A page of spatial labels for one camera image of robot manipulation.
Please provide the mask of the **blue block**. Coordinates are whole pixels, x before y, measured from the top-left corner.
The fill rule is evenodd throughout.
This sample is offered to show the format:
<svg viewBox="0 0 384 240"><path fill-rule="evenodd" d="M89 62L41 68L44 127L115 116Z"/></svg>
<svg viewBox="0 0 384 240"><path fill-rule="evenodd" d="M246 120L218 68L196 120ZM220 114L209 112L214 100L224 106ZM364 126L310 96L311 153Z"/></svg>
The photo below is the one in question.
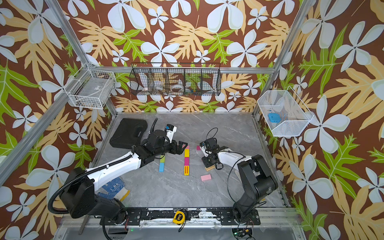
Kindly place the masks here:
<svg viewBox="0 0 384 240"><path fill-rule="evenodd" d="M165 163L159 163L159 172L163 173L165 170Z"/></svg>

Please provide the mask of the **light pink block bottom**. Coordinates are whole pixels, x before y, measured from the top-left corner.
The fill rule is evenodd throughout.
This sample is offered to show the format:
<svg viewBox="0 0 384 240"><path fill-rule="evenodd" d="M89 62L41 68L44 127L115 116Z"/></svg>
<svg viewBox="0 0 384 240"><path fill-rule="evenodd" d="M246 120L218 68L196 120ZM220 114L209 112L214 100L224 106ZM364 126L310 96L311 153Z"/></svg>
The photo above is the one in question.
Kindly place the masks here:
<svg viewBox="0 0 384 240"><path fill-rule="evenodd" d="M201 176L201 181L209 181L212 179L212 176L210 174Z"/></svg>

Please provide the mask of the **yellow red striped block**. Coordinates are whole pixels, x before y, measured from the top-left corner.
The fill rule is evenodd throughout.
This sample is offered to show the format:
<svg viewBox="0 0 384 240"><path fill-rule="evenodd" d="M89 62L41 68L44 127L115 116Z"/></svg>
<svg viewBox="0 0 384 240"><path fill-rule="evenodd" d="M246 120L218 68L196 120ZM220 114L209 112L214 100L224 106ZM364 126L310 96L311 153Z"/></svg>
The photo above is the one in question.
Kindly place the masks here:
<svg viewBox="0 0 384 240"><path fill-rule="evenodd" d="M184 165L184 175L189 176L190 175L190 166Z"/></svg>

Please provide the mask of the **tan wooden block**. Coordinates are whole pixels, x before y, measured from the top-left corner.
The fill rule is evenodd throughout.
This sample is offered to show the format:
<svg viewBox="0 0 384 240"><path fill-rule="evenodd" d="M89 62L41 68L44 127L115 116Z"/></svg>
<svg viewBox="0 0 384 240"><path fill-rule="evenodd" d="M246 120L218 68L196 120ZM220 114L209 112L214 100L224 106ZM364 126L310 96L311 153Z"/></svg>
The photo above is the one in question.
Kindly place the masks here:
<svg viewBox="0 0 384 240"><path fill-rule="evenodd" d="M209 172L211 170L214 170L215 168L216 168L215 165L212 165L212 166L210 166L208 168L205 168L205 169L206 169L207 172Z"/></svg>

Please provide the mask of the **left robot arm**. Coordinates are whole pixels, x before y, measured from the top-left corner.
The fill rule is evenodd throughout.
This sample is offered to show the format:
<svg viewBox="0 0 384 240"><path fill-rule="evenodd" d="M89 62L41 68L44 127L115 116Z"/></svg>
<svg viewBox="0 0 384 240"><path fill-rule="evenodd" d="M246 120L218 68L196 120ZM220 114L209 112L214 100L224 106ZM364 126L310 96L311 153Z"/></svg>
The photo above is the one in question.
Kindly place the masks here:
<svg viewBox="0 0 384 240"><path fill-rule="evenodd" d="M48 201L53 214L70 214L73 219L85 215L100 216L120 224L126 219L126 207L118 199L107 199L96 192L108 182L140 169L165 154L182 155L188 143L173 140L175 130L155 130L127 154L104 165L82 170L75 168L66 182Z"/></svg>

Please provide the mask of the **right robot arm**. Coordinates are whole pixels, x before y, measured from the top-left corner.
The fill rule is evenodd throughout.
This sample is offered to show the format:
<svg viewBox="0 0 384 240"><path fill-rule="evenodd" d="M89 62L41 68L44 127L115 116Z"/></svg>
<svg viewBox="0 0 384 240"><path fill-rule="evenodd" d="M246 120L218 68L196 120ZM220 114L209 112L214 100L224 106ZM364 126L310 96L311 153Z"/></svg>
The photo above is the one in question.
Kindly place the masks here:
<svg viewBox="0 0 384 240"><path fill-rule="evenodd" d="M238 172L244 193L234 201L234 220L243 224L247 220L257 219L257 204L278 188L278 182L263 156L246 156L228 147L221 147L216 138L201 142L200 149L204 153L202 161L206 168L221 170L228 165L231 167L230 173Z"/></svg>

